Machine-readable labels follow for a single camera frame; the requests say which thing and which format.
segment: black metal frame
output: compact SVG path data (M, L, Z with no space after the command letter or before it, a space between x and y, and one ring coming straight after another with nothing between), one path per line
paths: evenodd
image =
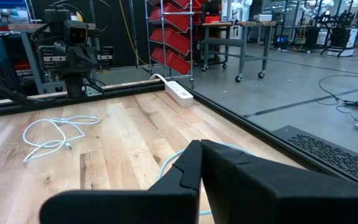
M345 174L330 168L322 161L319 161L314 157L305 154L299 148L287 143L283 139L278 138L270 131L261 128L255 123L219 105L215 101L197 93L191 88L188 88L186 86L183 87L194 96L194 99L196 101L200 102L206 107L217 112L217 114L219 114L223 118L226 118L230 122L234 123L238 127L252 134L256 138L265 142L266 144L272 146L274 149L285 154L286 156L293 159L295 162L303 165L307 169L315 170L317 172L340 177L342 179L346 179L354 182L354 179L351 179ZM43 109L54 108L58 106L74 105L74 104L86 103L90 101L105 100L109 98L136 95L140 93L161 91L164 89L165 89L165 85L163 82L148 82L148 83L140 83L140 84L134 84L128 86L106 88L104 89L104 94L102 95L88 96L88 97L77 98L77 99L68 99L66 98L65 95L51 96L51 97L42 98L44 100L43 103L39 103L39 104L36 103L31 105L23 105L23 104L20 105L12 101L8 103L0 103L0 116L7 115L7 114L23 113L28 111L43 110Z

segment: floor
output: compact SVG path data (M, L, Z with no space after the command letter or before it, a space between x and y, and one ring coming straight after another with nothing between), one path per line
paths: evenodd
M250 45L248 55L262 55L262 47ZM245 116L263 128L274 131L286 125L309 132L337 145L358 152L358 130L349 114L340 113L335 101L320 89L320 79L330 75L358 76L358 49L353 57L336 58L319 52L312 54L294 51L269 52L266 77L257 78L261 61L247 62L244 78L236 83L238 58L230 58L228 68L210 66L207 72L194 68L195 90L221 105ZM155 72L163 73L162 68ZM145 80L142 69L119 69L98 78L108 84ZM188 80L181 80L188 85ZM358 100L358 77L332 77L324 80L323 88L345 100ZM358 117L358 111L351 111Z

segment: metal rack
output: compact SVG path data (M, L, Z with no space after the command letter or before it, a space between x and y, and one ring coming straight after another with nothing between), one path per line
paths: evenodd
M150 40L150 33L149 33L149 15L147 12L147 4L153 5L150 0L145 0L145 13L146 13L146 29L147 29L147 47L149 50L149 73L152 75L153 73L153 64L152 64L152 57L150 51L150 42L154 42ZM160 63L157 60L157 63L161 64L164 67L164 77L165 79L179 79L179 78L190 78L190 85L191 88L194 88L194 79L193 79L193 0L190 0L190 11L189 12L164 12L163 10L163 0L160 0L160 7L161 7L161 26L162 26L162 46L163 46L163 55L164 55L164 64ZM164 15L187 15L190 16L190 74L187 75L179 75L179 76L172 76L172 69L169 68L170 76L167 76L167 53L166 53L166 42L165 42L165 29L164 29Z

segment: white power strip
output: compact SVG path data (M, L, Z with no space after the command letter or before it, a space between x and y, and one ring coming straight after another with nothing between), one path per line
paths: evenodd
M165 91L182 107L193 105L193 95L175 81L165 83Z

